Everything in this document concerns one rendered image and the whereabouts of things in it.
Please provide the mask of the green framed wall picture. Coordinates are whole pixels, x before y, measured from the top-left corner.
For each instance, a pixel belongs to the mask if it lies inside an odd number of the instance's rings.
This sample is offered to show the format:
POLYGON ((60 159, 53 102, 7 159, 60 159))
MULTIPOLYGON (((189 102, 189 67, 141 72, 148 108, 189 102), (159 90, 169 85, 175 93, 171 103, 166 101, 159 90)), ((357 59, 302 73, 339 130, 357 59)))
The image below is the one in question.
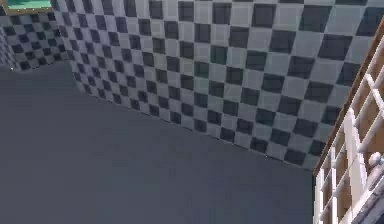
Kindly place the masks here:
POLYGON ((50 0, 0 0, 6 15, 46 13, 52 11, 50 0))

